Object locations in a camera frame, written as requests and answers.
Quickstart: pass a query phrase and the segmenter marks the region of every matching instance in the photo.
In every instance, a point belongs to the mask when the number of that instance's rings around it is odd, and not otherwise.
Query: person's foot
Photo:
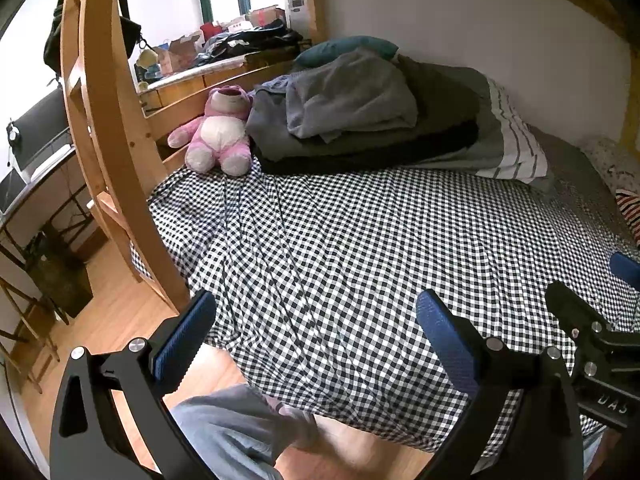
[[[315,444],[319,437],[318,424],[313,413],[304,412],[292,406],[287,406],[273,397],[264,396],[268,405],[281,416],[288,418],[295,428],[296,439],[291,443],[296,449],[307,450]]]

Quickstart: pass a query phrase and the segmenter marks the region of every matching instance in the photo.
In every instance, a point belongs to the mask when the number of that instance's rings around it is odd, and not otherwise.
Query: red striped fabric
[[[640,195],[626,189],[617,189],[616,203],[640,247]]]

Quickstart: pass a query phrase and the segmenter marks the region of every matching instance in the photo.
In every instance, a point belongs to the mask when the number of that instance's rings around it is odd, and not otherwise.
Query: trash bin
[[[86,267],[50,226],[25,248],[25,271],[44,296],[69,316],[76,317],[91,301]]]

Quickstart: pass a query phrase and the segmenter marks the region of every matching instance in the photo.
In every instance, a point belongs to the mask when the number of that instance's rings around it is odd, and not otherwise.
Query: wooden floor
[[[150,336],[172,311],[145,283],[137,283],[108,243],[89,261],[94,299],[72,321],[56,323],[51,336],[62,362],[52,362],[42,377],[43,394],[30,384],[22,386],[22,399],[33,431],[45,456],[49,456],[50,425],[60,380],[71,350],[82,345],[93,354],[120,350],[135,336]],[[44,363],[41,354],[36,368]],[[240,370],[226,351],[203,346],[180,388],[164,398],[167,406],[243,382]],[[121,392],[114,394],[123,424],[143,465],[151,457],[130,416]],[[276,467],[286,480],[412,480],[430,455],[385,442],[335,420],[319,417],[322,439],[313,453],[287,449]]]

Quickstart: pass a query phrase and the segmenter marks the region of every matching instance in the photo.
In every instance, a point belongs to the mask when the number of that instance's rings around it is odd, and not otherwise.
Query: teddy bear's head
[[[213,88],[204,105],[207,117],[230,116],[246,121],[251,111],[253,100],[237,85]]]

